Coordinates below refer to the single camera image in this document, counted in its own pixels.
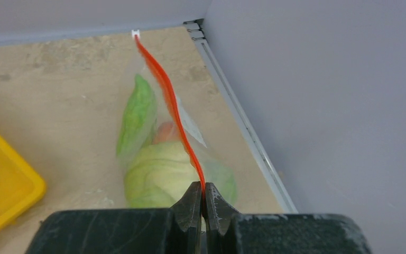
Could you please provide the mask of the clear orange zip bag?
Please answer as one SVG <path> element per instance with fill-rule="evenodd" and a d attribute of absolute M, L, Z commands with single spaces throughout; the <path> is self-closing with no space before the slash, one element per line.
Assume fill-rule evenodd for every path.
<path fill-rule="evenodd" d="M 139 31 L 131 37 L 134 53 L 118 82 L 115 142 L 127 206 L 170 207 L 193 182 L 213 183 L 235 204 L 234 171 L 204 141 Z"/>

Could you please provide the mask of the green toy leaf vegetable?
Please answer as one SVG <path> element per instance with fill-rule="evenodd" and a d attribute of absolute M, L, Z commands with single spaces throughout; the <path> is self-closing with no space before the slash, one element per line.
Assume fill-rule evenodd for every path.
<path fill-rule="evenodd" d="M 134 76 L 134 89 L 125 105 L 116 145 L 116 155 L 134 152 L 152 141 L 158 104 L 150 83 L 140 74 Z"/>

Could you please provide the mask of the green toy cabbage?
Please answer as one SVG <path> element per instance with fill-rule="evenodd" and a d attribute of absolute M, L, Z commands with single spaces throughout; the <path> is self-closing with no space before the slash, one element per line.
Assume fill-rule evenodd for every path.
<path fill-rule="evenodd" d="M 205 180 L 216 185 L 230 204 L 237 201 L 237 186 L 232 169 L 200 143 L 194 151 Z M 138 152 L 124 178 L 129 208 L 161 208 L 175 204 L 191 183 L 199 181 L 189 155 L 179 141 L 146 146 Z"/>

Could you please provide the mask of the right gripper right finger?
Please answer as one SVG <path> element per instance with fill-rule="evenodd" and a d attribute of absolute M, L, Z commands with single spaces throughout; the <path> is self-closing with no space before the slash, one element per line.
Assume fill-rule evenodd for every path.
<path fill-rule="evenodd" d="M 206 183 L 204 219 L 208 253 L 237 253 L 235 216 L 239 211 L 231 206 L 213 183 Z"/>

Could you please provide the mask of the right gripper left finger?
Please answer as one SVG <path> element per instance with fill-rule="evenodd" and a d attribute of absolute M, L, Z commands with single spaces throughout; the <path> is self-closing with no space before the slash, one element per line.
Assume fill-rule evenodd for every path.
<path fill-rule="evenodd" d="M 174 221 L 170 230 L 171 253 L 200 253 L 202 189 L 193 182 L 171 207 Z"/>

